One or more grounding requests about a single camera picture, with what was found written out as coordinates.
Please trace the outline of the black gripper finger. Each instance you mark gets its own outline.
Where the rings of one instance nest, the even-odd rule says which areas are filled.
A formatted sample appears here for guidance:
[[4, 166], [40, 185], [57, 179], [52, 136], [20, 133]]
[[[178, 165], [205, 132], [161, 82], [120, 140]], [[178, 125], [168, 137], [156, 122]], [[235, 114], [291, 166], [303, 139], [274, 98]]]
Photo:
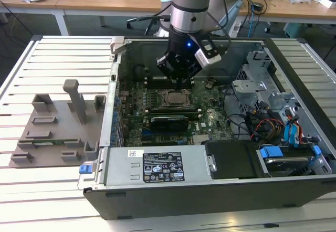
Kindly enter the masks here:
[[179, 75], [177, 70], [168, 62], [166, 56], [156, 60], [157, 68], [175, 85], [175, 89], [179, 89]]
[[192, 64], [188, 67], [183, 67], [179, 71], [178, 88], [185, 88], [190, 85], [191, 79], [202, 70], [199, 64]]

